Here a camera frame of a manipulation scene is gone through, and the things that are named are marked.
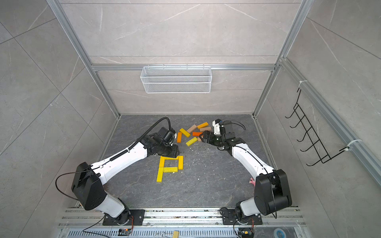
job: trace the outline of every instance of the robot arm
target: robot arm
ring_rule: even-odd
[[[161,120],[163,118],[120,152],[91,165],[86,162],[78,165],[72,191],[85,210],[100,210],[115,218],[120,225],[128,221],[129,208],[120,199],[108,194],[103,185],[123,169],[147,156],[158,154],[176,158],[179,155],[178,146],[173,145],[176,133],[170,128],[169,119],[169,129],[162,127],[159,132],[147,135]]]
[[[205,131],[200,135],[202,142],[217,146],[219,150],[228,151],[242,163],[256,181],[254,197],[237,203],[235,208],[237,218],[259,213],[268,215],[291,206],[286,173],[281,169],[274,170],[250,150],[243,139],[236,138],[231,120],[217,119],[212,125],[214,133]]]

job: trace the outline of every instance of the yellow wooden block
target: yellow wooden block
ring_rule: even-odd
[[[175,230],[173,232],[173,237],[172,238],[179,238],[179,235],[180,235],[180,232],[178,232],[177,230]]]
[[[165,157],[160,156],[159,168],[163,168],[165,163]]]
[[[181,129],[180,129],[180,132],[181,132],[184,136],[186,136],[186,137],[189,137],[189,136],[190,136],[190,134],[189,134],[186,130],[184,130],[184,128],[181,128]]]
[[[173,173],[178,171],[177,167],[165,167],[163,169],[164,169],[163,170],[164,173]]]
[[[179,169],[184,169],[184,156],[180,155],[179,156]]]
[[[164,158],[165,160],[178,160],[178,159],[179,159],[179,156],[177,156],[176,158],[171,158],[171,157],[164,157],[164,156],[161,156],[160,158]]]
[[[191,144],[195,143],[196,141],[198,141],[197,137],[193,137],[186,144],[187,144],[187,146],[190,146]]]
[[[206,127],[206,126],[209,126],[209,123],[204,122],[204,123],[198,125],[197,128],[200,129],[200,128],[203,128],[203,127]]]
[[[182,132],[177,133],[177,143],[181,143]]]
[[[163,171],[164,171],[164,168],[159,168],[159,172],[157,172],[156,182],[162,182],[162,180],[163,180]]]

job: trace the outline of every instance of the cable tie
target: cable tie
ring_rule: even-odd
[[[356,141],[362,141],[361,139],[355,139],[355,140],[352,140],[351,142],[349,142],[348,144],[347,144],[347,148],[345,148],[344,150],[345,151],[349,151],[349,146],[353,143],[353,142],[356,142]]]
[[[302,84],[302,82],[308,82],[308,80],[299,81],[299,86],[298,86],[298,88],[300,88],[300,84]]]

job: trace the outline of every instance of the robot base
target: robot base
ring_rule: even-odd
[[[145,210],[130,209],[129,213],[122,212],[117,218],[113,218],[112,216],[106,213],[102,225],[132,225],[132,219],[129,219],[131,218],[131,216],[134,217],[134,226],[142,225],[145,212]]]
[[[223,216],[222,222],[224,225],[233,225],[234,223],[236,225],[239,225],[239,223],[237,222],[237,219],[239,219],[239,218],[237,218],[234,209],[222,209],[221,214]],[[251,219],[253,219],[254,225],[262,225],[263,224],[262,223],[262,217],[260,214],[258,214],[257,216],[252,215],[252,216],[242,218],[239,222],[242,224],[247,223],[247,225],[252,225],[253,223],[252,223]]]

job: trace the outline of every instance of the wooden block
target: wooden block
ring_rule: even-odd
[[[163,180],[163,171],[164,171],[164,168],[159,168],[159,172],[157,172],[157,179],[156,179],[156,182],[162,182]]]
[[[204,132],[204,131],[212,131],[212,127],[208,126],[208,127],[203,127],[200,129],[201,132]]]
[[[178,171],[177,167],[164,167],[163,169],[164,173],[173,173]]]
[[[182,132],[177,133],[177,143],[181,143]]]
[[[190,146],[190,145],[192,145],[193,143],[195,143],[196,141],[198,141],[198,140],[197,140],[197,137],[193,137],[193,138],[190,139],[186,144],[187,144],[187,146]]]
[[[160,163],[159,163],[159,168],[163,168],[165,163],[165,157],[160,156]]]
[[[179,156],[179,169],[184,169],[184,156],[180,155]]]
[[[186,137],[189,137],[189,136],[190,136],[190,134],[189,134],[186,130],[184,130],[184,128],[181,128],[181,129],[180,129],[180,132],[182,132],[182,134],[183,134],[184,136],[186,136]]]
[[[203,127],[206,127],[206,126],[209,126],[209,123],[204,122],[204,123],[202,123],[202,124],[199,124],[199,125],[197,126],[197,128],[200,129],[200,128],[203,128]]]
[[[180,232],[178,232],[177,230],[175,230],[173,232],[173,237],[172,238],[179,238],[179,235],[180,235]]]
[[[193,126],[191,126],[191,127],[187,130],[187,132],[188,132],[188,133],[192,133],[194,130],[196,130],[196,128],[197,128],[197,126],[196,126],[196,125],[193,125]]]

